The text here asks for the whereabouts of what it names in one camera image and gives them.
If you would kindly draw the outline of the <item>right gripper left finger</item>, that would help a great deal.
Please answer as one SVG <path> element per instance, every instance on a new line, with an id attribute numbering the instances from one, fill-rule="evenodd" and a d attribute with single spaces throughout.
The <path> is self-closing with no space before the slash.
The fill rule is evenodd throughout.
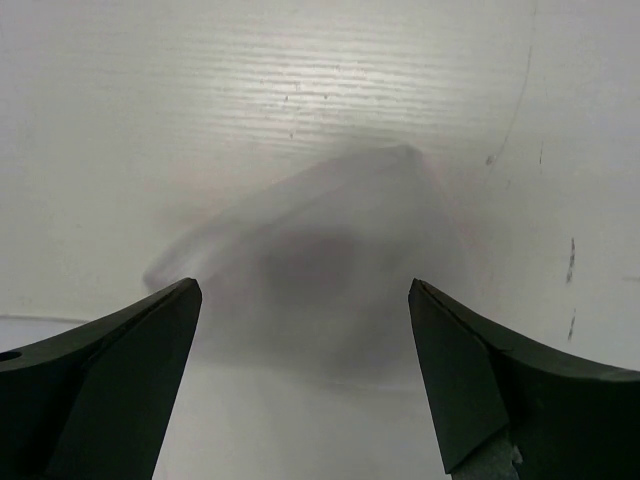
<path id="1" fill-rule="evenodd" d="M 201 304 L 185 278 L 2 353 L 2 478 L 152 478 Z"/>

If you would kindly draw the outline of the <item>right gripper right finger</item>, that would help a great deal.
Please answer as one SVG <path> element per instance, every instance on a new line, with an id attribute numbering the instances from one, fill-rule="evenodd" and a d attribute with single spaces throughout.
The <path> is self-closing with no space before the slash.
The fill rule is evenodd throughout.
<path id="1" fill-rule="evenodd" d="M 635 479 L 639 375 L 556 350 L 422 280 L 414 342 L 454 479 Z"/>

